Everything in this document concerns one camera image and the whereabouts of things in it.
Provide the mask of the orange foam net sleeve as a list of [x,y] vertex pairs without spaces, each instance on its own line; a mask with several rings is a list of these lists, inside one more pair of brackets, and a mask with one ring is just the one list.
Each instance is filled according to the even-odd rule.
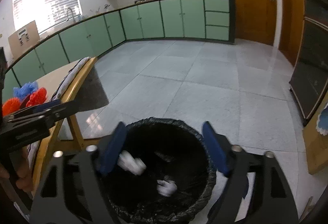
[[11,113],[14,113],[15,111],[19,110],[20,107],[20,100],[17,97],[12,97],[2,105],[2,115],[7,116]]

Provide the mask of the beige tablecloth with blue trim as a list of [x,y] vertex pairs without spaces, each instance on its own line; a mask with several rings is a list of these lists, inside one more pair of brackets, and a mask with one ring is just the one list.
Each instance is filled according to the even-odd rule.
[[[79,60],[73,61],[67,65],[64,65],[45,76],[37,79],[38,86],[41,88],[45,88],[47,90],[47,99],[46,102],[51,100],[51,97],[56,92],[58,87],[60,86],[63,79],[69,73],[69,71],[79,62]],[[50,152],[50,156],[55,151],[55,145],[59,141],[58,134],[61,130],[61,126],[63,124],[63,120],[60,120],[55,124],[54,127],[50,128],[50,136],[42,139],[39,143],[32,143],[28,147],[28,161],[30,167],[32,167],[38,157],[46,158],[48,152]]]

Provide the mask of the crumpled white paper piece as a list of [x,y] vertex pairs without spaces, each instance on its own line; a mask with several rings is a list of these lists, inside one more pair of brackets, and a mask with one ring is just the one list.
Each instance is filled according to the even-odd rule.
[[170,197],[177,190],[177,185],[172,180],[158,180],[157,191],[161,196]]

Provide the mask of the cardboard box with blue cloth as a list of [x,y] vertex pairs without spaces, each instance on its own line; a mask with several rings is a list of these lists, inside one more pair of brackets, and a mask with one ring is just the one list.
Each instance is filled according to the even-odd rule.
[[327,167],[327,136],[321,135],[316,130],[316,122],[322,109],[323,104],[318,107],[314,116],[303,129],[307,167],[309,174],[312,175]]

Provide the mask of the black trash bin with liner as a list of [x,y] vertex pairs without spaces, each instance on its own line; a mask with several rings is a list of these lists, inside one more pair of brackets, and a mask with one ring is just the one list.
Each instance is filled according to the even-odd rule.
[[[146,165],[134,175],[118,165],[102,178],[111,207],[126,223],[189,223],[207,205],[216,171],[202,135],[185,122],[147,118],[127,125],[122,149]],[[172,180],[170,197],[157,191],[158,180]]]

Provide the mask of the blue mesh bath sponge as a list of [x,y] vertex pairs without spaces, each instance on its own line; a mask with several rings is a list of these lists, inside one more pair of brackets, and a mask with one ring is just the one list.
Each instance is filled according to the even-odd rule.
[[36,81],[27,82],[21,88],[13,88],[13,96],[17,97],[20,101],[24,101],[27,96],[38,90],[38,83]]

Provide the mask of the red plastic bag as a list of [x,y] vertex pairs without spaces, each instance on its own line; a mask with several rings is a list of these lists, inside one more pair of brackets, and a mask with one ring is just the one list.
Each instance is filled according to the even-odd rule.
[[41,105],[46,101],[46,99],[47,90],[45,88],[39,88],[37,91],[30,95],[30,98],[26,103],[26,107]]

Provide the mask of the green lower kitchen cabinets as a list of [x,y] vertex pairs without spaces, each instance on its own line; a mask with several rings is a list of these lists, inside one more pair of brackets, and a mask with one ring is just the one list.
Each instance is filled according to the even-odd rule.
[[6,71],[3,99],[13,89],[84,57],[100,57],[125,43],[196,40],[234,44],[235,0],[155,0],[102,13],[36,43]]

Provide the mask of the sink faucet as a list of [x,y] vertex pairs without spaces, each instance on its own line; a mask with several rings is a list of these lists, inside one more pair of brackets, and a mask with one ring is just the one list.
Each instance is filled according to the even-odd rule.
[[66,21],[69,21],[70,19],[73,21],[73,23],[76,23],[74,12],[70,7],[68,7]]

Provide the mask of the cardboard box on counter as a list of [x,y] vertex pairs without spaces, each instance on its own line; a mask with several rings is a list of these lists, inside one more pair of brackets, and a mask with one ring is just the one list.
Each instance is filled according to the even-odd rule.
[[20,58],[27,50],[40,41],[36,22],[33,20],[8,37],[14,60]]

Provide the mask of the black glass cabinet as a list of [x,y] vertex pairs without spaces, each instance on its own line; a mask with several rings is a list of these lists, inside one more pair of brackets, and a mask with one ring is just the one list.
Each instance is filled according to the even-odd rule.
[[327,0],[305,0],[302,44],[290,90],[305,126],[327,92]]

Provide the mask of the wooden table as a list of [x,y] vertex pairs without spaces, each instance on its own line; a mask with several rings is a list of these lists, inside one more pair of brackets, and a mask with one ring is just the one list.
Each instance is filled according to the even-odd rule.
[[[96,57],[90,58],[80,69],[80,71],[77,73],[73,81],[69,84],[66,91],[63,93],[63,95],[60,98],[60,101],[63,103],[66,103],[68,101],[74,100],[76,97],[78,91],[80,90],[82,84],[86,80],[86,77],[89,75],[90,71],[94,67],[95,63],[97,61]],[[86,147],[86,143],[82,137],[80,127],[77,122],[77,118],[75,115],[72,115],[67,120],[69,124],[69,129],[72,133],[73,140],[71,141],[70,147],[74,150],[83,150]],[[43,172],[46,169],[52,155],[50,156],[50,152],[48,152],[48,155],[46,158],[41,158],[40,156],[36,160],[36,163],[33,166],[32,169],[32,176],[33,176],[33,184],[34,184],[34,191],[32,194],[35,194],[36,189],[40,183],[40,180],[42,178]]]

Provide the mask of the white paper ball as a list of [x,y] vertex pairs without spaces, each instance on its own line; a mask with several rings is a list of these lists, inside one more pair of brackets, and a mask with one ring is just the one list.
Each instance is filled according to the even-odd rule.
[[141,175],[146,169],[146,165],[141,159],[133,158],[127,151],[123,151],[119,154],[117,165],[134,175]]

